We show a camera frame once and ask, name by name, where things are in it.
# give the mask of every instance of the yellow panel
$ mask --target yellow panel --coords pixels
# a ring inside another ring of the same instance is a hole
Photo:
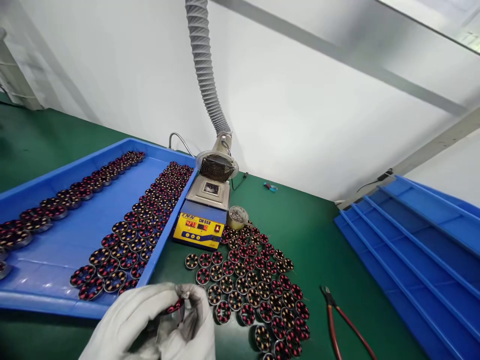
[[[199,225],[206,227],[206,230],[198,228]],[[173,237],[185,242],[218,249],[219,242],[211,240],[211,238],[213,236],[220,238],[224,231],[224,226],[224,224],[219,222],[181,212]]]

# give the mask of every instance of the blue plastic tray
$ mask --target blue plastic tray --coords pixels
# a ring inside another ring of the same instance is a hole
[[[395,177],[394,182],[380,189],[395,196],[398,201],[480,256],[480,218],[474,214],[474,206],[470,205],[469,211],[466,211],[424,186],[402,176]]]
[[[90,254],[101,248],[103,237],[131,211],[132,205],[169,162],[194,167],[195,159],[128,138],[0,194],[1,224],[18,219],[24,210],[56,196],[58,191],[68,189],[72,183],[81,181],[129,150],[145,152],[143,162],[120,175],[92,199],[84,201],[81,207],[71,210],[67,217],[55,221],[51,229],[36,234],[28,246],[10,253],[6,261],[13,270],[0,281],[1,308],[93,319],[103,316],[117,295],[103,292],[93,301],[81,301],[78,289],[70,285],[70,276],[88,264]],[[183,190],[137,286],[148,283],[196,173],[195,170]]]
[[[432,359],[477,359],[480,258],[425,215],[446,209],[477,221],[473,205],[398,177],[335,222]]]

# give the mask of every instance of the flexible exhaust hose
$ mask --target flexible exhaust hose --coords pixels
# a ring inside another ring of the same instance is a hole
[[[212,54],[210,53],[207,2],[207,0],[185,0],[191,53],[193,54],[201,98],[215,128],[216,135],[228,134],[231,136],[232,131],[227,119],[225,119],[219,97],[217,96],[217,88],[215,87]]]

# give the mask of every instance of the pliers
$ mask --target pliers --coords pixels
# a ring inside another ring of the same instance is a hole
[[[341,317],[346,321],[346,323],[351,327],[351,329],[355,332],[355,334],[358,336],[360,341],[363,343],[365,346],[366,350],[370,354],[371,358],[373,360],[377,360],[377,357],[374,354],[374,351],[370,347],[370,345],[367,343],[367,341],[364,339],[362,334],[357,330],[355,325],[350,321],[350,319],[345,315],[345,313],[340,309],[340,307],[337,305],[337,303],[334,300],[334,297],[332,294],[330,294],[330,289],[325,286],[325,290],[320,286],[320,290],[325,296],[326,304],[327,304],[327,311],[328,311],[328,328],[330,329],[330,338],[331,338],[331,343],[333,345],[333,350],[335,351],[336,358],[338,360],[342,360],[342,355],[340,354],[340,349],[339,349],[339,344],[337,342],[337,335],[335,334],[335,324],[334,324],[334,312],[332,310],[332,307],[335,308],[338,313],[341,315]]]

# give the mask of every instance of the white glove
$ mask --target white glove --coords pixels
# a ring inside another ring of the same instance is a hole
[[[178,329],[128,353],[140,332],[159,313],[189,297],[191,312]],[[98,323],[79,360],[215,360],[214,323],[205,291],[196,285],[162,283],[125,291]]]

